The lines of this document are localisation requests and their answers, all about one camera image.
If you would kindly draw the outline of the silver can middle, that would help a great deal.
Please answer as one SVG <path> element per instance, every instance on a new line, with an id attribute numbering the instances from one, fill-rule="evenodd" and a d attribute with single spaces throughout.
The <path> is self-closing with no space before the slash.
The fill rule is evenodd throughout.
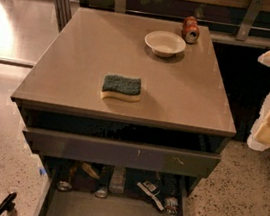
<path id="1" fill-rule="evenodd" d="M 102 168 L 98 179 L 97 188 L 94 192 L 95 197 L 104 199 L 108 197 L 110 177 L 112 175 L 111 171 L 112 169 L 107 165 Z"/>

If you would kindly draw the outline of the orange soda can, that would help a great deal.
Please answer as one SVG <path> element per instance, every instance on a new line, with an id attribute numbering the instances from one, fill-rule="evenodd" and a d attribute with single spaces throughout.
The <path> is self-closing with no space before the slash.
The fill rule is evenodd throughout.
<path id="1" fill-rule="evenodd" d="M 193 44 L 200 35 L 197 19 L 193 16 L 185 18 L 182 27 L 182 36 L 186 43 Z"/>

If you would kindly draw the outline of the green and yellow sponge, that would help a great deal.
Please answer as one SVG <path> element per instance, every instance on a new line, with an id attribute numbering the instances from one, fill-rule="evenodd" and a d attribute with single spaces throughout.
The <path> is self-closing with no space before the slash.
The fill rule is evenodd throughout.
<path id="1" fill-rule="evenodd" d="M 141 85 L 140 78 L 127 78 L 114 74 L 106 75 L 104 76 L 100 97 L 137 102 L 141 98 Z"/>

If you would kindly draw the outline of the pale sponge in drawer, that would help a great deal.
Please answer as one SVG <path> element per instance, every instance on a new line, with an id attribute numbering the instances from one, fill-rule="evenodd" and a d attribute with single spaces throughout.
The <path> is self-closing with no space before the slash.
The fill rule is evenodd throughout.
<path id="1" fill-rule="evenodd" d="M 126 172 L 124 167 L 118 166 L 114 168 L 109 184 L 110 192 L 118 195 L 124 192 Z"/>

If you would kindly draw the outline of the grey drawer cabinet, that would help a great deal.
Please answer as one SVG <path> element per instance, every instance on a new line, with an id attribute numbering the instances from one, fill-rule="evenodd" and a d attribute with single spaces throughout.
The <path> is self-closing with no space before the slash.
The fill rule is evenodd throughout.
<path id="1" fill-rule="evenodd" d="M 11 95 L 26 128 L 220 155 L 236 129 L 209 31 L 162 59 L 156 30 L 180 25 L 79 9 Z M 110 74 L 140 78 L 140 101 L 101 98 Z"/>

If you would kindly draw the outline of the brown snack bag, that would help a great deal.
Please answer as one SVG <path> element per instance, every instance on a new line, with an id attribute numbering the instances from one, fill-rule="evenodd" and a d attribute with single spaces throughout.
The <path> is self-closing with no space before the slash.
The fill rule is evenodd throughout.
<path id="1" fill-rule="evenodd" d="M 82 162 L 81 167 L 82 170 L 84 170 L 88 175 L 93 177 L 93 179 L 98 179 L 100 177 L 99 174 L 95 171 L 95 169 L 93 169 L 92 166 L 87 162 Z"/>

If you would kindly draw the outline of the white snack wrapper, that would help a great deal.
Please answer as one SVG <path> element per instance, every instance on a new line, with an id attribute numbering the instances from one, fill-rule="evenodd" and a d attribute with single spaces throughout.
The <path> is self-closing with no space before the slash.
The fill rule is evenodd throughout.
<path id="1" fill-rule="evenodd" d="M 146 194 L 146 196 L 151 197 L 151 199 L 157 205 L 159 211 L 163 210 L 164 206 L 157 197 L 160 193 L 160 190 L 157 188 L 156 185 L 146 180 L 143 182 L 138 181 L 137 186 Z"/>

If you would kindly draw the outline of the black object on floor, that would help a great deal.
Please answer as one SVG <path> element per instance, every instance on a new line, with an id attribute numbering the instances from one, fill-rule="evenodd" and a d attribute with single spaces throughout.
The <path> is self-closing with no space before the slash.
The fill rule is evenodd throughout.
<path id="1" fill-rule="evenodd" d="M 0 203 L 0 216 L 5 211 L 13 211 L 15 207 L 15 198 L 17 197 L 16 192 L 9 193 L 8 196 L 4 198 L 4 200 Z"/>

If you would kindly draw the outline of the open middle drawer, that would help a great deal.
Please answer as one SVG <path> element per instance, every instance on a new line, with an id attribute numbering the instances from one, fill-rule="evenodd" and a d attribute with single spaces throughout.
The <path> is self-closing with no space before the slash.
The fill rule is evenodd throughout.
<path id="1" fill-rule="evenodd" d="M 177 178 L 177 216 L 187 216 L 187 189 L 184 177 Z M 165 216 L 144 197 L 112 195 L 99 200 L 90 192 L 58 192 L 49 188 L 38 216 Z"/>

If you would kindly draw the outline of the clear plastic bottle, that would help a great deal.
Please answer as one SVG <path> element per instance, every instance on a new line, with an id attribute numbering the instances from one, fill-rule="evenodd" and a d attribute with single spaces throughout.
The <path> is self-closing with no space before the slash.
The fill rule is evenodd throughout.
<path id="1" fill-rule="evenodd" d="M 178 216 L 178 198 L 177 192 L 171 190 L 171 192 L 164 199 L 163 216 Z"/>

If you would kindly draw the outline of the silver can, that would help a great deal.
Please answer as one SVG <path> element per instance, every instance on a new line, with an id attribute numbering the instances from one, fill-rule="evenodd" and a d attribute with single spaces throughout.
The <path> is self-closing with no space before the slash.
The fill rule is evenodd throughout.
<path id="1" fill-rule="evenodd" d="M 74 165 L 73 161 L 69 161 L 67 164 L 64 164 L 61 167 L 60 173 L 58 174 L 57 180 L 57 189 L 61 192 L 69 192 L 72 190 L 72 179 L 76 172 L 76 166 Z"/>
<path id="2" fill-rule="evenodd" d="M 94 192 L 95 197 L 104 199 L 108 197 L 110 177 L 112 175 L 111 171 L 112 169 L 107 165 L 102 168 L 98 179 L 97 188 Z"/>

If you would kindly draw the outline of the white bowl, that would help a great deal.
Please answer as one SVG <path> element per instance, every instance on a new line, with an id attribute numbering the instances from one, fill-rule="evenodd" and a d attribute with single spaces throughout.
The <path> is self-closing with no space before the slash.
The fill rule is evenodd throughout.
<path id="1" fill-rule="evenodd" d="M 183 38 L 171 32 L 153 31 L 146 35 L 144 41 L 156 56 L 162 58 L 172 57 L 186 48 Z"/>

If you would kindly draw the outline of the grey top drawer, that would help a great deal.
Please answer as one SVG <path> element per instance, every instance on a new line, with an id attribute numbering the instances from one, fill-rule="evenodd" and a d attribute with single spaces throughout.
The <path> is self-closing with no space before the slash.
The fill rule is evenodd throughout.
<path id="1" fill-rule="evenodd" d="M 27 127 L 25 139 L 34 153 L 147 171 L 207 177 L 220 155 L 169 149 Z"/>

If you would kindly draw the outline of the silver can left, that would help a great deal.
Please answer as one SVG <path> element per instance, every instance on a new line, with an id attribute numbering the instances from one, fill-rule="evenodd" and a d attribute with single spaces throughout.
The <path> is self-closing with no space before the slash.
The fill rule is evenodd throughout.
<path id="1" fill-rule="evenodd" d="M 76 166 L 74 165 L 73 161 L 69 161 L 67 164 L 64 164 L 61 167 L 60 173 L 58 174 L 57 180 L 57 189 L 61 192 L 69 192 L 72 190 L 72 179 L 76 172 Z"/>

